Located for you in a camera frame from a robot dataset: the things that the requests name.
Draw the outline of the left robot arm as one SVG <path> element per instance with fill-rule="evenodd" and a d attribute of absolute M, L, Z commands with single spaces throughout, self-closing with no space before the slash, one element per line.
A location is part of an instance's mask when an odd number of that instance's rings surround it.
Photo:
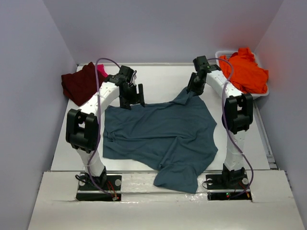
<path fill-rule="evenodd" d="M 143 85 L 135 84 L 136 71 L 121 66 L 115 75 L 108 75 L 100 83 L 96 77 L 94 95 L 78 109 L 67 113 L 66 141 L 77 151 L 84 164 L 84 181 L 95 189 L 106 185 L 106 167 L 100 159 L 98 147 L 101 140 L 101 115 L 115 100 L 122 109 L 132 105 L 145 105 Z"/>

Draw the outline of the teal blue t shirt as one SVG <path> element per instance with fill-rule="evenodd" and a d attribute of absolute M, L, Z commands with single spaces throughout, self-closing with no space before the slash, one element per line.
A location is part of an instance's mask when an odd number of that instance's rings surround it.
<path fill-rule="evenodd" d="M 135 160 L 157 170 L 157 187 L 194 194 L 213 162 L 216 121 L 205 102 L 182 90 L 175 99 L 105 111 L 103 157 Z"/>

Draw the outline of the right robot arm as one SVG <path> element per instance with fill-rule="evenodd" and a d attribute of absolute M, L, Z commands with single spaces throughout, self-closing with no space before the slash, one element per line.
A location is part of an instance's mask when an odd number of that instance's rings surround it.
<path fill-rule="evenodd" d="M 226 158 L 220 174 L 209 174 L 206 177 L 210 190 L 249 189 L 244 163 L 248 162 L 243 147 L 246 132 L 253 122 L 253 97 L 243 93 L 226 77 L 219 65 L 211 65 L 206 56 L 193 60 L 195 72 L 191 74 L 187 91 L 201 95 L 208 84 L 222 100 L 222 123 L 227 133 Z"/>

